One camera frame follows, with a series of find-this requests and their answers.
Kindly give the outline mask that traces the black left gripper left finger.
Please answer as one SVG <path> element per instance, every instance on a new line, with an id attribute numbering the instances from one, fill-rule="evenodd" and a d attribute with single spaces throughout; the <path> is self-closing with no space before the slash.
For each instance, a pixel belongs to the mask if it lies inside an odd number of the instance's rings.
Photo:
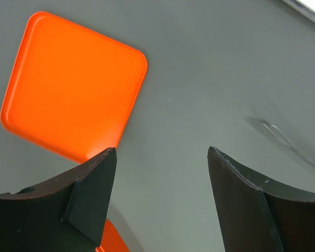
<path id="1" fill-rule="evenodd" d="M 117 166 L 115 148 L 18 193 L 0 194 L 0 251 L 95 251 Z"/>

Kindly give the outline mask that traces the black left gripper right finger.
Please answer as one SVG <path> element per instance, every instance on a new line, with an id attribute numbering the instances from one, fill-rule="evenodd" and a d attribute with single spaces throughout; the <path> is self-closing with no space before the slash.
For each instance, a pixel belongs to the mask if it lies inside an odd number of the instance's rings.
<path id="1" fill-rule="evenodd" d="M 210 147 L 209 176 L 226 251 L 315 251 L 315 193 Z"/>

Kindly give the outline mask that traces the metal tweezers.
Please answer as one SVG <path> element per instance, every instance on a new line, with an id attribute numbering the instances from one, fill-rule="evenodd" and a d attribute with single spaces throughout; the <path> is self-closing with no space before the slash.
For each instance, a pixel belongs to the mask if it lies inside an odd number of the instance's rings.
<path id="1" fill-rule="evenodd" d="M 248 123 L 264 137 L 268 138 L 274 144 L 290 150 L 291 153 L 298 156 L 301 160 L 308 163 L 315 169 L 315 161 L 302 153 L 298 148 L 290 141 L 274 124 L 269 123 L 266 120 L 248 117 Z"/>

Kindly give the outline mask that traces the orange box lid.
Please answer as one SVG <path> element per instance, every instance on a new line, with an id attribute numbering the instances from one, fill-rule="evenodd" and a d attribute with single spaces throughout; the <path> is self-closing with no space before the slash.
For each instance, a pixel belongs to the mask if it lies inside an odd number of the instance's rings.
<path id="1" fill-rule="evenodd" d="M 48 12 L 28 20 L 4 128 L 78 163 L 117 147 L 144 82 L 143 53 Z"/>

